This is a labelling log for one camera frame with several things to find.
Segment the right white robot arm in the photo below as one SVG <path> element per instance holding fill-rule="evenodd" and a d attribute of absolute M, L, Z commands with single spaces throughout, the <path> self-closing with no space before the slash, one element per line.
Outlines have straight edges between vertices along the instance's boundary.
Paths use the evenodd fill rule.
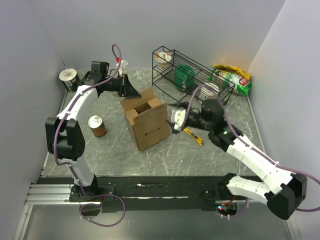
<path fill-rule="evenodd" d="M 198 112 L 187 111 L 188 103 L 171 103 L 167 122 L 173 131 L 185 127 L 208 131 L 209 140 L 233 156 L 261 181 L 226 174 L 218 182 L 218 193 L 223 199 L 241 196 L 265 204 L 278 218 L 288 220 L 306 198 L 307 178 L 300 173 L 282 169 L 267 158 L 238 128 L 228 123 L 225 111 L 216 99 L 205 100 Z"/>

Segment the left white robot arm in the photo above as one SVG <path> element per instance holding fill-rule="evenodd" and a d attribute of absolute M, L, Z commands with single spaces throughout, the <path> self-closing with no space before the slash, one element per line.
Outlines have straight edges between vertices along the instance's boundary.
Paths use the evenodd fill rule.
<path fill-rule="evenodd" d="M 121 98 L 140 98 L 127 74 L 116 69 L 109 74 L 109 63 L 93 61 L 91 70 L 80 80 L 77 91 L 67 107 L 56 117 L 45 121 L 48 152 L 58 166 L 67 166 L 72 173 L 75 192 L 87 201 L 99 197 L 96 175 L 90 170 L 85 157 L 85 138 L 78 120 L 82 118 L 103 92 L 115 92 Z"/>

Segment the brown cardboard express box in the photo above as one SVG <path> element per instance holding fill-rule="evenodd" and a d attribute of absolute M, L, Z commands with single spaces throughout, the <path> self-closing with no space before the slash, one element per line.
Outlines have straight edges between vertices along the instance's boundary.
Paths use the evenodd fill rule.
<path fill-rule="evenodd" d="M 167 106 L 153 89 L 147 88 L 140 95 L 140 98 L 125 98 L 120 104 L 133 141 L 139 151 L 144 151 L 169 136 L 169 125 Z"/>

